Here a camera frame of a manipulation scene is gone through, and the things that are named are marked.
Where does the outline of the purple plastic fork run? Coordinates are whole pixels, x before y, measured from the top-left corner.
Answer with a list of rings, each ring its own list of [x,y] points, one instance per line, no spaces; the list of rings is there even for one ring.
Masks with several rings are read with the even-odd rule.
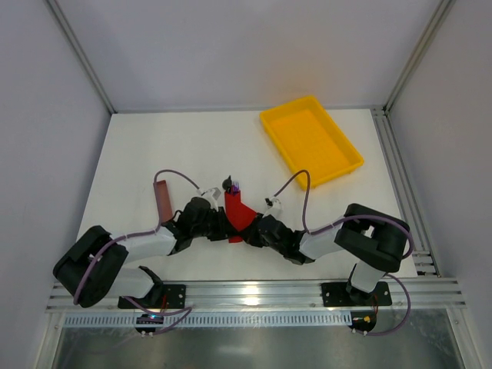
[[[233,195],[236,195],[240,192],[240,186],[239,186],[239,183],[237,181],[234,181],[231,185],[231,193]]]

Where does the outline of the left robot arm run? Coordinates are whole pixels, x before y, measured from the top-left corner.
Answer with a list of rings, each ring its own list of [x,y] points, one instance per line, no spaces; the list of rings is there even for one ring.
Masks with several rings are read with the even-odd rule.
[[[150,268],[126,268],[133,261],[177,254],[195,238],[223,241],[238,235],[223,207],[193,197],[183,211],[153,231],[113,238],[102,226],[89,228],[53,268],[54,277],[72,295],[73,303],[89,308],[106,297],[128,299],[145,308],[159,308],[167,291]]]

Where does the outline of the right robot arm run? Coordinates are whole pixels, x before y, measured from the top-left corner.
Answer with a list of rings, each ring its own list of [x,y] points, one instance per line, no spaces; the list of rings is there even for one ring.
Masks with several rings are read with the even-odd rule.
[[[355,256],[346,293],[359,305],[369,302],[380,279],[399,271],[414,249],[407,223],[361,204],[348,205],[342,218],[313,231],[293,231],[271,214],[258,215],[239,235],[299,265],[339,251]]]

